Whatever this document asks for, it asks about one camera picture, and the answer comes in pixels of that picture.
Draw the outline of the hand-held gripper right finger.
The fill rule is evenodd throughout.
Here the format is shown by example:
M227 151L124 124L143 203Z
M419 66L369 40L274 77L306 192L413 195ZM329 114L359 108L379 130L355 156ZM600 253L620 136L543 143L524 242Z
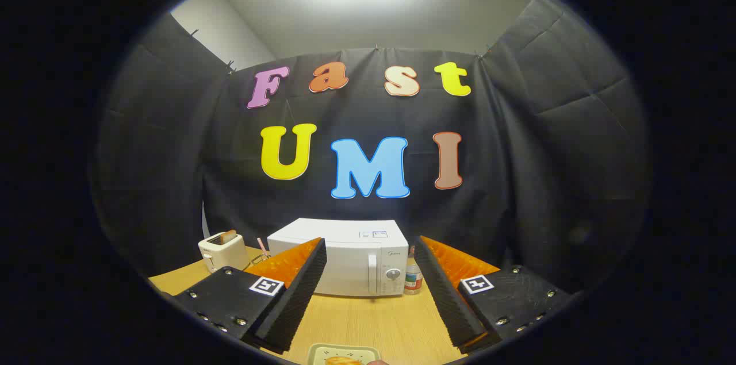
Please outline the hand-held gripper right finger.
M573 297L525 266L499 268L430 237L416 239L415 261L462 354L528 333Z

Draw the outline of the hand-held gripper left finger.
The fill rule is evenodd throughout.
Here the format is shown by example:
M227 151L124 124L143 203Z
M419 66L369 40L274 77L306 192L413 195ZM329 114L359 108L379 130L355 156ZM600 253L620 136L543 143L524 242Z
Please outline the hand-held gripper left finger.
M219 268L172 297L176 306L229 338L290 350L328 261L315 237L247 269Z

